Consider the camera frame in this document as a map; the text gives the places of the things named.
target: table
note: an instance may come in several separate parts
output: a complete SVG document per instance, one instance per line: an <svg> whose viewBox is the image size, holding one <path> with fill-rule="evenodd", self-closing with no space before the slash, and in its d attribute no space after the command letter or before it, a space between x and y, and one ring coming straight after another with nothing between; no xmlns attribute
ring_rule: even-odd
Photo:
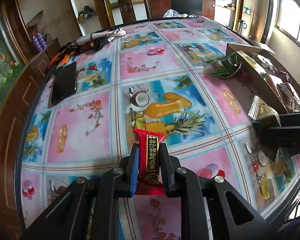
<svg viewBox="0 0 300 240"><path fill-rule="evenodd" d="M300 155L262 152L247 112L258 92L236 78L212 77L228 42L245 44L204 17L123 27L127 35L77 62L77 93L51 107L53 77L31 118L21 164L28 227L78 176L102 175L129 155L133 127L162 132L171 155L199 176L224 176L264 218L300 177ZM160 111L149 109L166 102ZM119 239L180 239L180 199L119 200Z"/></svg>

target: wooden chair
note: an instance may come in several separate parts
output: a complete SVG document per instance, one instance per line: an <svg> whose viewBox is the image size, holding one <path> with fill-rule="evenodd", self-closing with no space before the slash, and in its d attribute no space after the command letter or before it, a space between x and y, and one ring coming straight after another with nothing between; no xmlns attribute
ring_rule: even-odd
<svg viewBox="0 0 300 240"><path fill-rule="evenodd" d="M143 0L146 8L147 18L150 19L149 8L147 0ZM119 9L122 17L122 21L124 24L136 22L136 15L134 13L132 0L118 0Z"/></svg>

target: red snack wrapper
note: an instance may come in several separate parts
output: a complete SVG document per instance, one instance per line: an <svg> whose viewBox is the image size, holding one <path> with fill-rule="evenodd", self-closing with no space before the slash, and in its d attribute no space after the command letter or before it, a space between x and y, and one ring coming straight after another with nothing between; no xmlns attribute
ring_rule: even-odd
<svg viewBox="0 0 300 240"><path fill-rule="evenodd" d="M133 129L139 142L139 174L136 195L164 194L159 180L159 143L164 134L142 129Z"/></svg>

